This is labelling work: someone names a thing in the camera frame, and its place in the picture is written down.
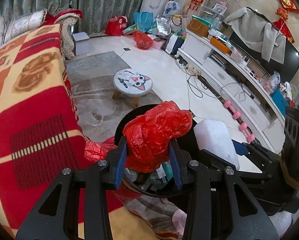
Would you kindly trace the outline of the white foam block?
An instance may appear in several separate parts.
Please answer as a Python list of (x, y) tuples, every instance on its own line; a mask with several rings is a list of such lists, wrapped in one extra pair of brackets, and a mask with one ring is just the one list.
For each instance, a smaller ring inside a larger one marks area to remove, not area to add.
[(207, 150), (239, 169), (237, 153), (224, 122), (204, 119), (193, 130), (200, 150)]

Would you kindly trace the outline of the grey floor rug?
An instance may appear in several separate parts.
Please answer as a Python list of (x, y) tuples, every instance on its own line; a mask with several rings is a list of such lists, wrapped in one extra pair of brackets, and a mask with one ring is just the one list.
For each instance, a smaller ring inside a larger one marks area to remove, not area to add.
[[(114, 100), (113, 78), (128, 64), (114, 52), (101, 53), (67, 63), (68, 78), (79, 125), (93, 142), (114, 143), (114, 134), (123, 117), (132, 109), (127, 96)], [(177, 207), (163, 198), (137, 193), (122, 183), (108, 191), (113, 239), (181, 239), (172, 217)]]

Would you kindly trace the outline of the white embroidered pillow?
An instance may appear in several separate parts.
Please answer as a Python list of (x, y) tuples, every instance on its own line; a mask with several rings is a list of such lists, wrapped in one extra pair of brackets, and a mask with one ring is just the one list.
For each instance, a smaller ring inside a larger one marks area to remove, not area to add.
[(24, 15), (9, 24), (5, 23), (4, 16), (0, 16), (0, 47), (11, 39), (40, 27), (45, 21), (47, 12), (47, 9), (44, 8), (40, 11)]

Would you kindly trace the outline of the black trash bin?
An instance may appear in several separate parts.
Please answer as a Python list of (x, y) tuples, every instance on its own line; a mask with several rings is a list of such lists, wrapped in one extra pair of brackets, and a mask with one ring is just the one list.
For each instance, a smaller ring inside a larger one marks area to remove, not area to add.
[(167, 198), (193, 181), (187, 163), (198, 152), (192, 112), (175, 102), (143, 105), (127, 113), (114, 136), (118, 145), (127, 139), (126, 168), (136, 180), (124, 176), (124, 183), (139, 194)]

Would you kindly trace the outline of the grey cloth on television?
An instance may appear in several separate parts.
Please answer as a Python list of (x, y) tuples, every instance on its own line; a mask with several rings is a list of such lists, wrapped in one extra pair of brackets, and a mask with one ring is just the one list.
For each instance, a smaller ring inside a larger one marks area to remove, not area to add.
[(244, 7), (231, 13), (224, 21), (251, 50), (261, 53), (262, 59), (284, 63), (286, 37), (264, 16)]

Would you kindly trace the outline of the red plastic floor bag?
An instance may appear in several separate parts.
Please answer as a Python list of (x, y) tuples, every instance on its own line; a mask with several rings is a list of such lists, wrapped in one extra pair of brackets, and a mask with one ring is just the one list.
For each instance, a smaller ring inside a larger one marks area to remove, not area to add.
[(148, 50), (153, 44), (153, 40), (145, 33), (136, 31), (133, 33), (134, 41), (136, 42), (137, 48), (142, 50)]

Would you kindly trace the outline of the cat print stool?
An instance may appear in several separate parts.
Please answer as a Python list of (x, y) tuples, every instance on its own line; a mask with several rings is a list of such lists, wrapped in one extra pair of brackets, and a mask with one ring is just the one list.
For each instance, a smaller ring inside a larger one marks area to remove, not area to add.
[(113, 78), (113, 99), (119, 99), (122, 94), (130, 97), (132, 109), (139, 107), (140, 98), (146, 95), (153, 87), (152, 79), (140, 74), (135, 69), (123, 69), (118, 71)]

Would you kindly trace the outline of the white storage box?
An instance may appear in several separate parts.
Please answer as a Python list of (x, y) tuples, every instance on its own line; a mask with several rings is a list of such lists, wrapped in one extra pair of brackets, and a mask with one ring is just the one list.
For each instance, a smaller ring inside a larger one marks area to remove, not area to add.
[(85, 32), (73, 33), (74, 53), (76, 56), (87, 54), (90, 51), (89, 36)]

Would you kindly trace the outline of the white tv cabinet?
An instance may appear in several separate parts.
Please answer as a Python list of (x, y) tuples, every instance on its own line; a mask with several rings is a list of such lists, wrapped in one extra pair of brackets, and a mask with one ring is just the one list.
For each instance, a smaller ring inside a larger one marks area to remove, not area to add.
[(254, 138), (273, 152), (281, 151), (285, 118), (252, 71), (189, 30), (177, 51), (177, 62), (222, 103), (232, 101), (233, 108), (241, 112), (236, 121), (245, 124), (243, 133), (248, 139)]

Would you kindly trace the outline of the blue shopping bag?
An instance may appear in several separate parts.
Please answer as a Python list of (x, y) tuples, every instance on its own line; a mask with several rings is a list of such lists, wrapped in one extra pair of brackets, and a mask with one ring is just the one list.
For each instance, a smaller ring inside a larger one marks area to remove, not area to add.
[(153, 23), (152, 12), (135, 12), (133, 18), (134, 23), (138, 26), (138, 30), (145, 33), (151, 29)]

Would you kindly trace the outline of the orange red checkered blanket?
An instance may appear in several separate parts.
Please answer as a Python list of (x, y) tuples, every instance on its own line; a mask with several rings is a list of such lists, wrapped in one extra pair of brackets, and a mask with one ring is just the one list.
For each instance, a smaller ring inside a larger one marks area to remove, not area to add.
[(61, 25), (0, 48), (0, 227), (15, 239), (112, 239), (107, 154), (86, 156)]

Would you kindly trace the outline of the pink dumbbell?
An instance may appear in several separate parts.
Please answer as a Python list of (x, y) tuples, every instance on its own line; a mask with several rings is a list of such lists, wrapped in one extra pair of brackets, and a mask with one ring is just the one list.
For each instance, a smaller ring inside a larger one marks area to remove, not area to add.
[(237, 120), (238, 118), (241, 117), (241, 112), (238, 111), (238, 110), (235, 110), (235, 109), (233, 108), (233, 106), (232, 106), (232, 101), (230, 101), (230, 100), (226, 100), (226, 101), (224, 102), (223, 106), (224, 106), (227, 110), (229, 110), (229, 111), (232, 113), (232, 117), (233, 117), (235, 120)]

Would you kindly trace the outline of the red gift bag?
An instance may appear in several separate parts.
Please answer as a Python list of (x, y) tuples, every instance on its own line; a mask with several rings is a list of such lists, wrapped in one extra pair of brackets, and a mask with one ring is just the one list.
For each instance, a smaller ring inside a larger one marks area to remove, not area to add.
[(122, 32), (127, 28), (127, 16), (113, 16), (108, 21), (105, 34), (108, 36), (121, 36)]

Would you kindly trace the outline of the black television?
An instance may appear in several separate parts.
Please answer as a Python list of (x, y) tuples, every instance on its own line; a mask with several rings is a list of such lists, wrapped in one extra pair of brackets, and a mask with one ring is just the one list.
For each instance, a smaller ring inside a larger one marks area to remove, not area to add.
[(293, 79), (299, 70), (299, 52), (264, 15), (244, 7), (223, 22), (232, 29), (230, 41), (258, 62), (267, 74), (278, 72), (282, 82)]

